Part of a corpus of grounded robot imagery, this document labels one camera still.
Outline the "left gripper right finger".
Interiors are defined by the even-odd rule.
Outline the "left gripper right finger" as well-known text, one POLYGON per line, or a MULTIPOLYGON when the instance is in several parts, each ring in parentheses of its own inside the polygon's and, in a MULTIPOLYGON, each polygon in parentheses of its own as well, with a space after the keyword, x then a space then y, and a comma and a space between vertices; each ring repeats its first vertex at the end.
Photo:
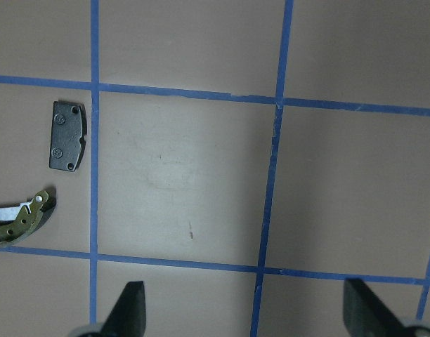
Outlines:
POLYGON ((403 323, 360 278, 344 280, 343 323, 353 337, 430 336, 420 321, 403 323))

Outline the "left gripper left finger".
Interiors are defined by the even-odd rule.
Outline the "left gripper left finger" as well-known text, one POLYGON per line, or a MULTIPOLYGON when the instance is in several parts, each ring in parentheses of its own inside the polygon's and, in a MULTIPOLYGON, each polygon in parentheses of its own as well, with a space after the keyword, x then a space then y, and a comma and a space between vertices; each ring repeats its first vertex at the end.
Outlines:
POLYGON ((104 322, 80 326, 69 336, 144 336, 146 330, 145 285, 128 282, 104 322))

